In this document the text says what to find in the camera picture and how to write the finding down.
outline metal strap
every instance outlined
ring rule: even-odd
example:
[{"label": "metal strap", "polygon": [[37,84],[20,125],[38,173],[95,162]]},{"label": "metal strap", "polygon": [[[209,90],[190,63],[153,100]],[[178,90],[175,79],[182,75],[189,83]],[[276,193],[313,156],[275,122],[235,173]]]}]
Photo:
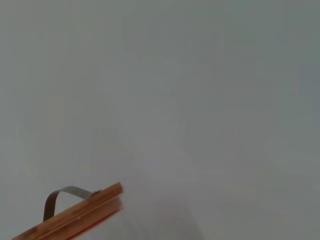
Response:
[{"label": "metal strap", "polygon": [[82,199],[87,199],[90,196],[98,193],[99,191],[91,192],[91,191],[87,191],[87,190],[84,190],[84,189],[76,187],[76,186],[66,186],[66,187],[61,188],[57,191],[54,191],[53,193],[51,193],[48,196],[48,198],[45,201],[43,221],[46,221],[55,215],[56,200],[57,200],[58,194],[60,192],[65,192],[68,194],[75,195],[75,196],[82,198]]}]

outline wooden frame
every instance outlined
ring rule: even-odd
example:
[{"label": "wooden frame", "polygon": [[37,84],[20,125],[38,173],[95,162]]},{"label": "wooden frame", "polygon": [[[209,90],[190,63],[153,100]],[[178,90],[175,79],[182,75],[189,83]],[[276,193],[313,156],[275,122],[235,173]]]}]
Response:
[{"label": "wooden frame", "polygon": [[116,183],[53,217],[47,215],[47,220],[12,240],[73,240],[121,211],[122,192],[122,185]]}]

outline white surface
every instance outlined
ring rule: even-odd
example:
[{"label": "white surface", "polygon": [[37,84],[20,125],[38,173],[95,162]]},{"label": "white surface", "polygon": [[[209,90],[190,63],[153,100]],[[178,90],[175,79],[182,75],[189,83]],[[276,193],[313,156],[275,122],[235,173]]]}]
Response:
[{"label": "white surface", "polygon": [[1,239],[118,181],[132,239],[319,239],[319,7],[2,1]]}]

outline wooden tray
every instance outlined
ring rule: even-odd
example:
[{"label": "wooden tray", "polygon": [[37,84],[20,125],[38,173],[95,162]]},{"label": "wooden tray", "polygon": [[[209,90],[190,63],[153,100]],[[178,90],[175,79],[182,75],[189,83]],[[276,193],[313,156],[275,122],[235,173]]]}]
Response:
[{"label": "wooden tray", "polygon": [[[77,189],[77,193],[72,194],[78,197],[85,197],[89,193],[85,190],[81,192],[79,190],[82,189],[77,187],[67,188]],[[55,204],[59,191],[53,192],[45,204],[44,222],[12,238],[12,240],[75,239],[118,213],[123,208],[120,200],[122,192],[123,187],[120,183],[93,194],[90,192],[91,195],[88,198],[55,216]]]}]

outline gray background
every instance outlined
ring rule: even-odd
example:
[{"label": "gray background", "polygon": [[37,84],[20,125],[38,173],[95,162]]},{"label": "gray background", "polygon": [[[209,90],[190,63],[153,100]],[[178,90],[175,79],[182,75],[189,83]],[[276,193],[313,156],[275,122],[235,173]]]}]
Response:
[{"label": "gray background", "polygon": [[319,8],[1,1],[0,238],[120,181],[84,239],[318,240]]}]

